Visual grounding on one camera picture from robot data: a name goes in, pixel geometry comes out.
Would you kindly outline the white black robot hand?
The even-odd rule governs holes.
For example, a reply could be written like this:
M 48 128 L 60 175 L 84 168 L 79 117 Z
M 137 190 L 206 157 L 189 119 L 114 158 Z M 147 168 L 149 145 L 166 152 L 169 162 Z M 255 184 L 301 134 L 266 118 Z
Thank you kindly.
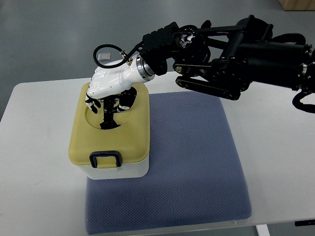
M 115 68 L 97 67 L 86 92 L 86 105 L 96 114 L 100 108 L 99 99 L 117 95 L 135 83 L 146 83 L 154 77 L 155 73 L 139 54 L 134 55 L 131 62 Z

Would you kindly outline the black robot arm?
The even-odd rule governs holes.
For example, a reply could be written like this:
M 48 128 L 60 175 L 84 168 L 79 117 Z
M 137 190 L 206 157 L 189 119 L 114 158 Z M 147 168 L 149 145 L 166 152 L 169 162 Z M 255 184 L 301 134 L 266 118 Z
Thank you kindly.
M 313 113 L 302 99 L 315 91 L 315 51 L 299 33 L 273 36 L 272 30 L 253 15 L 224 27 L 173 22 L 144 35 L 132 51 L 143 75 L 164 75 L 171 58 L 182 88 L 237 100 L 252 82 L 270 84 L 296 91 L 293 106 Z

